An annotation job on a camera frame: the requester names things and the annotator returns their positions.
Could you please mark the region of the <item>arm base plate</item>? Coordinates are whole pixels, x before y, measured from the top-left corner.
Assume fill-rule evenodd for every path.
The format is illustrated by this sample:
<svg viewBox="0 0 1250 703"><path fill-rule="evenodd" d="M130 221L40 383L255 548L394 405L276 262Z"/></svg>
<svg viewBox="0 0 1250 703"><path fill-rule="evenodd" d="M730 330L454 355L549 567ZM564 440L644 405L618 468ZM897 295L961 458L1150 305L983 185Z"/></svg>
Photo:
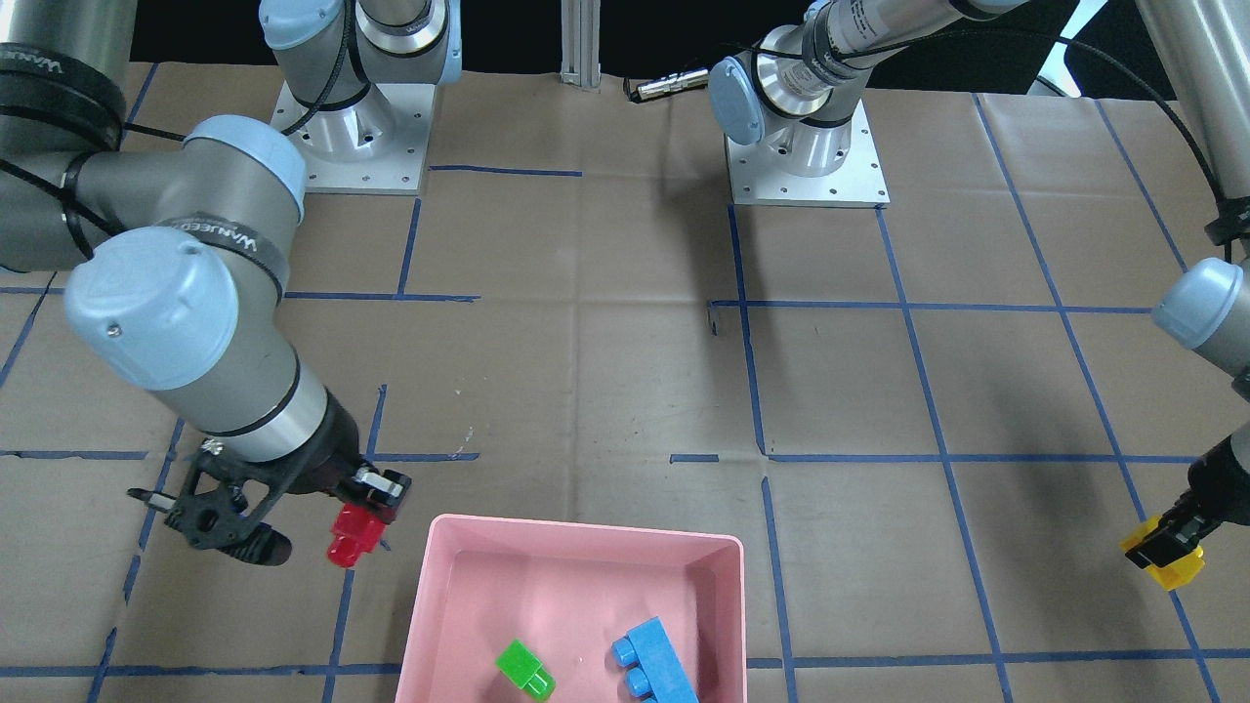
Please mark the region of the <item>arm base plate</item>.
<svg viewBox="0 0 1250 703"><path fill-rule="evenodd" d="M732 203L872 209L892 201L869 116L822 129L796 123L754 145L725 139Z"/></svg>
<svg viewBox="0 0 1250 703"><path fill-rule="evenodd" d="M390 83L319 111L288 138L308 164L308 193L418 195L435 106L438 86Z"/></svg>

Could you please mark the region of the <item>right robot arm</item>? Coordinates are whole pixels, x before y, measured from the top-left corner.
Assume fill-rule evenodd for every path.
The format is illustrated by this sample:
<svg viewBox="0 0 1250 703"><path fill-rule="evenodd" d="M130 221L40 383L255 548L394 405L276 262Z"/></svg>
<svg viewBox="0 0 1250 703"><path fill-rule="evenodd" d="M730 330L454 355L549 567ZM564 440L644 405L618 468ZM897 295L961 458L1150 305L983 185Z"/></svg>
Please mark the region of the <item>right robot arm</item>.
<svg viewBox="0 0 1250 703"><path fill-rule="evenodd" d="M264 1L290 113L205 119L170 153L124 154L138 4L2 4L2 269L66 271L62 310L131 387L200 429L175 495L132 488L188 545L281 565L285 495L341 502L328 559L352 568L410 477L362 457L358 423L278 331L308 186L418 186L429 109L460 78L456 1Z"/></svg>

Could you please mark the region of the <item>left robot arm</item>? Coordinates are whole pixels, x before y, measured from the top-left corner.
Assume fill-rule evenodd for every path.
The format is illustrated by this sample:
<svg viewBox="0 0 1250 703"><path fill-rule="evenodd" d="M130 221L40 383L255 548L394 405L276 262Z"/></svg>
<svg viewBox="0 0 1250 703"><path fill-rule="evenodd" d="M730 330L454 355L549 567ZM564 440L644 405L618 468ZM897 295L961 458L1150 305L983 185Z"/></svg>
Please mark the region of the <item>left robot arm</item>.
<svg viewBox="0 0 1250 703"><path fill-rule="evenodd" d="M956 23L990 21L1014 1L816 1L798 25L724 58L710 70L715 118L729 143L762 148L768 163L802 180L838 173L852 151L850 120L878 63L902 49L960 36ZM1196 352L1248 395L1248 4L1140 1L1168 89L1102 49L1082 43L1102 3L1082 1L1078 20L1045 36L1050 54L1039 80L1064 98L1091 85L1068 66L1068 53L1106 63L1151 99L1182 134L1210 188L1216 216L1205 228L1222 256L1188 268L1152 306L1152 323ZM1188 468L1188 490L1121 544L1128 560L1165 589L1204 568L1201 543L1224 524L1248 523L1248 429L1225 437Z"/></svg>

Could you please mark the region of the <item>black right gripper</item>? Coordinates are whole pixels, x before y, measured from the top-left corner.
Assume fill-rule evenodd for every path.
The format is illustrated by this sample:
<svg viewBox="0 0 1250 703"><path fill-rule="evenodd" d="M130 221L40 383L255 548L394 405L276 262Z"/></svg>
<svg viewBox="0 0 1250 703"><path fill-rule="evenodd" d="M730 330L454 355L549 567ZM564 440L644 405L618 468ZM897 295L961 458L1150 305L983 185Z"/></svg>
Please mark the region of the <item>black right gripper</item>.
<svg viewBox="0 0 1250 703"><path fill-rule="evenodd" d="M265 523L282 497L324 493L390 525L411 485L402 472L362 464L358 423L330 394L316 432L285 457L255 463L226 449L199 452L162 523L192 548L220 548L251 565L282 565L292 543Z"/></svg>

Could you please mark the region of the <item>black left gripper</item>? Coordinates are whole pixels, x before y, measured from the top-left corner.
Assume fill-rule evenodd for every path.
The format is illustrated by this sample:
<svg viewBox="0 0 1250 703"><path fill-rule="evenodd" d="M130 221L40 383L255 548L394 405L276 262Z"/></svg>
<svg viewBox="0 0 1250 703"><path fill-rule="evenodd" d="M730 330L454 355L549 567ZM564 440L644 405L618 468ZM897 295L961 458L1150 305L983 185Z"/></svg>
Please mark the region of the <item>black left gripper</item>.
<svg viewBox="0 0 1250 703"><path fill-rule="evenodd" d="M1122 543L1141 569L1169 568L1199 557L1201 540L1224 523L1249 525L1249 427L1238 428L1188 468L1190 493L1152 517Z"/></svg>

